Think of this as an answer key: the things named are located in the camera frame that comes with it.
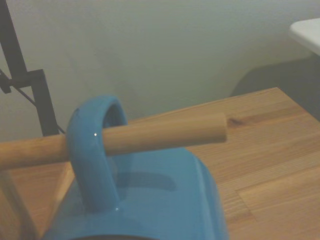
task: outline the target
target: blue mug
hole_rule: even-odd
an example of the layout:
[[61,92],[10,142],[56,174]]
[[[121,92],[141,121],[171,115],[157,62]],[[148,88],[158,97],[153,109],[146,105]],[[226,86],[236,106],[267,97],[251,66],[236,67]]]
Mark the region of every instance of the blue mug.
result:
[[75,180],[42,239],[228,240],[217,185],[185,148],[105,153],[103,128],[126,124],[113,96],[75,110],[66,133]]

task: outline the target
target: wooden table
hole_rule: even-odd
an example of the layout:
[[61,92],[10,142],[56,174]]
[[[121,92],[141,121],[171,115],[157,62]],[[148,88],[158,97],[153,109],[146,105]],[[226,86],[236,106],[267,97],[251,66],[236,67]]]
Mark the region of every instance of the wooden table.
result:
[[[224,112],[228,142],[190,147],[210,169],[231,240],[320,239],[320,124],[277,88],[132,124]],[[65,165],[12,171],[40,232]]]

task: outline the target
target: mug handle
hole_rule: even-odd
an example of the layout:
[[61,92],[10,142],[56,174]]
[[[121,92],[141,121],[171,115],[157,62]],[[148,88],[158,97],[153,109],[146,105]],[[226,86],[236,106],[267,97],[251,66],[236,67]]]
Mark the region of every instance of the mug handle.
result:
[[77,108],[66,131],[67,149],[83,203],[89,212],[119,208],[112,158],[106,155],[103,128],[127,125],[119,100],[95,97]]

